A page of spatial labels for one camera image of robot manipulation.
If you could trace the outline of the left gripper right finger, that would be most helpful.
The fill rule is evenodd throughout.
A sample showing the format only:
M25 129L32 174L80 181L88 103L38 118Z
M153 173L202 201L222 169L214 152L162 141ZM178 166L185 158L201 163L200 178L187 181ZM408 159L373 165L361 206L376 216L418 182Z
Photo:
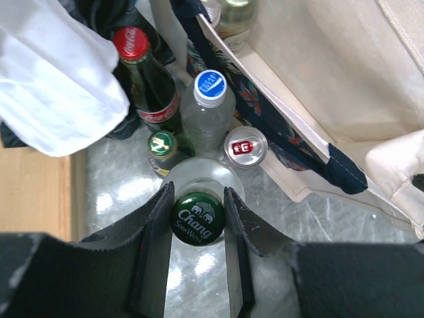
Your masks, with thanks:
M231 317L297 317L293 240L224 190L225 258Z

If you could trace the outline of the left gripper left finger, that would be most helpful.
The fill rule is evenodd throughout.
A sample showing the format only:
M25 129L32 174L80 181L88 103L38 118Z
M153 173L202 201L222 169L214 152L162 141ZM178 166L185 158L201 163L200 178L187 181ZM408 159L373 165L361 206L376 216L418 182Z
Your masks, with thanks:
M73 242L70 317L163 317L174 185L112 225Z

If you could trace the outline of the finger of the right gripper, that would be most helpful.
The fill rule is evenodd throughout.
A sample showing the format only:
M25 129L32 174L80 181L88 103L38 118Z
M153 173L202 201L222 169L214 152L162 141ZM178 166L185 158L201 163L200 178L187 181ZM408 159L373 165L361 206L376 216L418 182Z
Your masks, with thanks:
M424 191L424 174L414 175L412 178L412 184L420 191Z

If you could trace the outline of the clear glass bottle green cap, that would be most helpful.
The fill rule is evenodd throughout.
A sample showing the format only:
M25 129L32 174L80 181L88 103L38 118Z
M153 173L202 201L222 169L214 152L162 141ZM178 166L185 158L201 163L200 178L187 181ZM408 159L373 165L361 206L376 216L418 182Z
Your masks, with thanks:
M175 190L170 225L176 237L192 246L221 242L226 224L225 188L231 187L245 198L236 172L222 161L190 158L173 167L162 184L170 182Z

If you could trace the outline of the green glass bottle gold cap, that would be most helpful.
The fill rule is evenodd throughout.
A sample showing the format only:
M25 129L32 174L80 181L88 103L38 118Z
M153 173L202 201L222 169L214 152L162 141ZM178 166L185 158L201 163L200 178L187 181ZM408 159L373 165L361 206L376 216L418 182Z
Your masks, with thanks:
M149 136L147 151L152 170L161 177L167 176L174 166L194 155L184 134L166 130L156 131Z

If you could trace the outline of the red bull can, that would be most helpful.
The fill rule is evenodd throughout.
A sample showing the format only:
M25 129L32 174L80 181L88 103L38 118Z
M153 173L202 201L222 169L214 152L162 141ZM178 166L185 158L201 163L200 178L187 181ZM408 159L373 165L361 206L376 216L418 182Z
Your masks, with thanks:
M266 157L268 141L254 127L240 126L226 137L224 150L229 161L238 168L253 168Z

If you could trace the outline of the pocari sweat plastic bottle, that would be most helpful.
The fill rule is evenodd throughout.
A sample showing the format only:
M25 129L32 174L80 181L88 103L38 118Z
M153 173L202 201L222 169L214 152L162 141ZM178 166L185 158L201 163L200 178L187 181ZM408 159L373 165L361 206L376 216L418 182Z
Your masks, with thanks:
M222 143L236 108L227 80L217 70L200 72L183 94L180 113L185 135L200 157L222 159Z

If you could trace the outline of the cream canvas tote bag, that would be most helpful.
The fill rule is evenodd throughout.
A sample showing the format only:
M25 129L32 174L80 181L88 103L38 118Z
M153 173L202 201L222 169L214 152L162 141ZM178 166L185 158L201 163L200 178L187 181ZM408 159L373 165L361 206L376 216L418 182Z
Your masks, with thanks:
M272 175L373 208L423 237L423 2L259 1L231 52L201 1L152 1L156 28L185 68L225 72L243 119L274 144Z

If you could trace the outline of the coca-cola glass bottle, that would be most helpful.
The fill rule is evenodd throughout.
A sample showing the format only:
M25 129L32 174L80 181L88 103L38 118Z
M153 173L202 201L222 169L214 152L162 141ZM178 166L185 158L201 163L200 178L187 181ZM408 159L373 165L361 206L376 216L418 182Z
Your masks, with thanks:
M182 132L176 83L153 56L147 35L135 26L126 26L115 33L113 43L129 71L137 115L152 132Z

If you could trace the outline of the dark soda can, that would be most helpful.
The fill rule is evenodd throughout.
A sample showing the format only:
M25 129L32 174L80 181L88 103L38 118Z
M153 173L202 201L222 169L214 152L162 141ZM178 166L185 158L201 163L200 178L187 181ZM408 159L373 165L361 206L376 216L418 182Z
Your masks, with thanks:
M221 6L217 0L201 0L211 21L211 26L217 28L221 18Z

